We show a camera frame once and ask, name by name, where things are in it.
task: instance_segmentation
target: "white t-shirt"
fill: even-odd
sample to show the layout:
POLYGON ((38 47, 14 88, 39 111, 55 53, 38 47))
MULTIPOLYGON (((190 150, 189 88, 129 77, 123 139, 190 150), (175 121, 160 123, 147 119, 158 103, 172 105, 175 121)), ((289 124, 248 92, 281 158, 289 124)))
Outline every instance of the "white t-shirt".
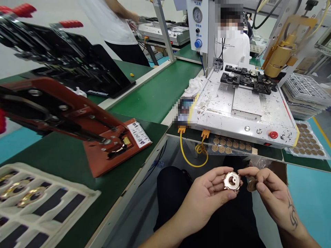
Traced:
MULTIPOLYGON (((222 37, 225 37, 218 31, 218 38, 216 44, 216 56, 217 58, 222 53, 222 37)), ((232 37, 225 38, 225 44, 223 49, 223 61, 229 64, 239 65, 240 62, 249 64, 250 45, 248 35, 245 33, 237 33, 232 37)))
POLYGON ((138 44, 127 21, 118 17, 104 0, 78 1, 102 38, 117 45, 138 44))

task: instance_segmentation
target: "small plastic cup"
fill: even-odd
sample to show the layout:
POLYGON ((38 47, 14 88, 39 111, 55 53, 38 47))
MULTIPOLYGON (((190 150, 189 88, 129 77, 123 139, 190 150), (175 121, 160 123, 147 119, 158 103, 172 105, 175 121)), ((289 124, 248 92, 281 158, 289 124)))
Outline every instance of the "small plastic cup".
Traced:
POLYGON ((214 61, 214 71, 219 72, 222 69, 223 63, 221 61, 214 61))

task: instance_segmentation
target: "forearm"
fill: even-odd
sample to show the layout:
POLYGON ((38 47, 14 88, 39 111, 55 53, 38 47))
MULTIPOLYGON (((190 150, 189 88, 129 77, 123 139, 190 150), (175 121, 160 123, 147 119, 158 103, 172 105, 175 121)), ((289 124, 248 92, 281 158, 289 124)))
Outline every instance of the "forearm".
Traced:
POLYGON ((185 238, 181 230, 178 230, 178 226, 179 224, 176 223, 176 217, 172 217, 148 240, 141 244, 139 248, 177 248, 185 238))
POLYGON ((278 231, 284 248, 321 248, 310 236, 302 223, 300 223, 293 232, 285 231, 280 227, 278 227, 278 231))
POLYGON ((133 14, 120 4, 117 0, 104 0, 108 7, 119 17, 124 19, 132 19, 133 14))

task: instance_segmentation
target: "control panel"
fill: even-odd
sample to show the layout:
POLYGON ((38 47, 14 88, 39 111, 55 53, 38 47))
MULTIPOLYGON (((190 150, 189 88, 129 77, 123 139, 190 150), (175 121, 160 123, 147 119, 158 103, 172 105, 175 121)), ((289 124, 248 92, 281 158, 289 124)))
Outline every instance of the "control panel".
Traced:
POLYGON ((186 4, 191 49, 200 53, 207 53, 209 0, 186 0, 186 4))

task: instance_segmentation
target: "black pants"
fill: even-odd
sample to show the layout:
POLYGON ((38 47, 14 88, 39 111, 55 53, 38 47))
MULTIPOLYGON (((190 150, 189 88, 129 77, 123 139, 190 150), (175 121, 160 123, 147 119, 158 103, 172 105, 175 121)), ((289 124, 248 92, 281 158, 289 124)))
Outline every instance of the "black pants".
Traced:
MULTIPOLYGON (((227 156, 224 166, 233 167, 236 172, 244 168, 242 160, 236 156, 227 156)), ((181 206, 192 185, 186 173, 177 167, 166 167, 157 178, 159 214, 154 231, 165 224, 181 206)), ((247 180, 238 196, 221 208, 210 218, 207 225, 199 232, 184 239, 180 247, 265 247, 256 227, 253 213, 252 194, 246 190, 247 180)))
POLYGON ((121 60, 150 67, 145 54, 138 44, 117 45, 109 42, 106 42, 106 44, 117 54, 118 57, 121 58, 121 60))

